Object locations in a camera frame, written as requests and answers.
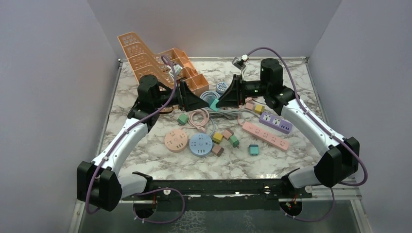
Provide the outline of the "dark green usb charger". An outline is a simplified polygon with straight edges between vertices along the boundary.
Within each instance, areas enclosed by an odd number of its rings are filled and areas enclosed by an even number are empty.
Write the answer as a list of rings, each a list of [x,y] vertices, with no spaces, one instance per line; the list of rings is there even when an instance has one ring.
[[[240,145],[240,142],[235,135],[229,137],[229,142],[234,148],[238,148]]]

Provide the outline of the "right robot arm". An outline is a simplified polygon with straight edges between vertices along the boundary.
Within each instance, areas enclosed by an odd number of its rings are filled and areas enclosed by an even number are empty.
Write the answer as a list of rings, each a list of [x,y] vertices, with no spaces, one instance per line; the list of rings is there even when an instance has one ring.
[[[238,107],[246,98],[263,97],[266,105],[295,126],[317,149],[320,161],[282,177],[281,193],[291,198],[300,188],[324,185],[332,188],[358,171],[360,143],[346,138],[313,115],[295,91],[283,84],[283,66],[277,59],[260,63],[260,80],[245,81],[235,74],[232,83],[219,98],[217,107]]]

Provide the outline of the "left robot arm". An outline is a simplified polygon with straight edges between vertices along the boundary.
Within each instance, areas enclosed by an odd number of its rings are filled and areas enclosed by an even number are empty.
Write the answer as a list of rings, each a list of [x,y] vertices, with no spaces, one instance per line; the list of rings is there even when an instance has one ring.
[[[155,75],[144,75],[137,88],[138,97],[113,141],[91,162],[77,167],[77,199],[112,211],[122,198],[136,194],[140,199],[152,195],[149,176],[139,172],[119,177],[126,158],[138,142],[153,128],[162,107],[177,105],[189,112],[208,107],[208,103],[190,91],[187,83],[175,83],[170,89]]]

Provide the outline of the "teal blue usb charger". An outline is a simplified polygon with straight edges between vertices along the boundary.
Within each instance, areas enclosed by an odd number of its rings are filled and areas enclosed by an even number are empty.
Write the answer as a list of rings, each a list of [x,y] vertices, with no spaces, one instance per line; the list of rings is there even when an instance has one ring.
[[[248,147],[248,150],[249,150],[249,154],[250,154],[251,156],[257,156],[257,155],[259,155],[259,145],[250,144],[249,147]]]

